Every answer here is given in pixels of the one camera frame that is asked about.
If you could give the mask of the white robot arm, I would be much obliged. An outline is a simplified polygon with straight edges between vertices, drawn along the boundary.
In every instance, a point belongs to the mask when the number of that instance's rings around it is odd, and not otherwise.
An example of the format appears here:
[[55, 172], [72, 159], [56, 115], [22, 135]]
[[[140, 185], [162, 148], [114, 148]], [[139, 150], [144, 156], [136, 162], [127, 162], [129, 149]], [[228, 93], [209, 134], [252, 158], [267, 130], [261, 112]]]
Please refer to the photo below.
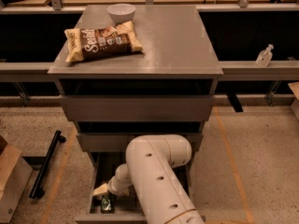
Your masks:
[[174, 173], [191, 156], [191, 144], [181, 135], [138, 136], [126, 148], [126, 163], [93, 195], [124, 196], [133, 187], [148, 224], [205, 224]]

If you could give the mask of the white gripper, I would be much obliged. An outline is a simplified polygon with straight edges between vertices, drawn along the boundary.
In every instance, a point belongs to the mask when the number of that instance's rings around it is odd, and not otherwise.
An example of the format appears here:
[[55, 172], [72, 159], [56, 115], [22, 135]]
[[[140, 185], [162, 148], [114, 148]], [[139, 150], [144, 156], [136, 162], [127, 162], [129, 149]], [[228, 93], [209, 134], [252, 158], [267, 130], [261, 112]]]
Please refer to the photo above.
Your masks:
[[128, 166], [124, 163], [116, 169], [115, 175], [108, 181], [108, 184], [104, 183], [93, 191], [93, 196], [106, 195], [108, 191], [117, 196], [126, 196], [131, 186]]

